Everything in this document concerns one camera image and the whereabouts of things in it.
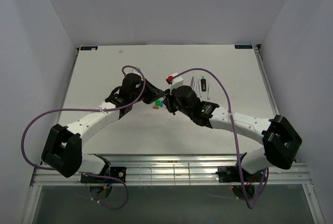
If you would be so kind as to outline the blue capped white marker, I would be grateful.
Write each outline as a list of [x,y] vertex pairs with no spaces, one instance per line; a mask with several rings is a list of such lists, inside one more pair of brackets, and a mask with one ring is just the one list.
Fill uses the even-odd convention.
[[197,93],[197,95],[198,95],[200,98],[202,97],[200,81],[197,81],[197,82],[196,82],[196,93]]

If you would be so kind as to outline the green black highlighter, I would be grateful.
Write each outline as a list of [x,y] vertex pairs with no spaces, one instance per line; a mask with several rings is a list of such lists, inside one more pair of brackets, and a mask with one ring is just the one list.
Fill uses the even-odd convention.
[[207,81],[204,76],[201,77],[200,80],[200,86],[201,86],[201,91],[206,92],[207,91]]

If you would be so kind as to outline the orange capped white marker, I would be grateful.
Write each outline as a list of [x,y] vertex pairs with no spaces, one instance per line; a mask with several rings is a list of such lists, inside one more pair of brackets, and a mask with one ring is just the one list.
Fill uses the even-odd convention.
[[207,85],[207,100],[210,100],[210,87],[211,87],[211,84],[210,84],[210,82],[208,82],[208,85]]

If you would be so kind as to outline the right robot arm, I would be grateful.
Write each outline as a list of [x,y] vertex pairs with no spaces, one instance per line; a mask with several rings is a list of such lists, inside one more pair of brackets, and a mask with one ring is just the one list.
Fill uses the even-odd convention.
[[235,167],[235,175],[241,181],[271,166],[290,169],[302,144],[301,137],[284,116],[257,118],[230,114],[216,103],[200,100],[189,86],[166,90],[163,103],[170,113],[179,111],[198,126],[236,132],[258,142],[261,147],[242,154],[241,164]]

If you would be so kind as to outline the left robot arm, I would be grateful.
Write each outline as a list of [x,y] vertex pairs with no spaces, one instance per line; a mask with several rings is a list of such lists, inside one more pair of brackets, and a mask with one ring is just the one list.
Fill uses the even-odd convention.
[[164,91],[135,73],[127,74],[96,111],[62,126],[54,125],[49,132],[41,159],[64,177],[90,173],[99,182],[110,177],[110,163],[97,154],[83,152],[84,144],[109,124],[132,110],[132,102],[151,104],[162,98]]

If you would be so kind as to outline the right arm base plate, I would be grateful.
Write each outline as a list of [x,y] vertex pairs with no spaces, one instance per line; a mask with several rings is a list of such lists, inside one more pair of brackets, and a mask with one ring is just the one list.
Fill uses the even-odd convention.
[[[265,174],[264,170],[259,170],[255,173],[249,173],[244,169],[241,170],[244,183],[260,182]],[[240,182],[240,174],[238,166],[219,166],[216,174],[219,177],[219,182]]]

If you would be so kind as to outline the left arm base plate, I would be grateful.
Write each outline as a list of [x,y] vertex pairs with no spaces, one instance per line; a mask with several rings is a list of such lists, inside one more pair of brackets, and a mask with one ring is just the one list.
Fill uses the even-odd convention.
[[[119,180],[125,182],[126,180],[126,167],[114,167],[114,166],[106,166],[99,176],[107,176],[107,177],[114,177]],[[87,175],[81,175],[80,183],[113,183],[113,179],[103,179],[103,178],[96,178]]]

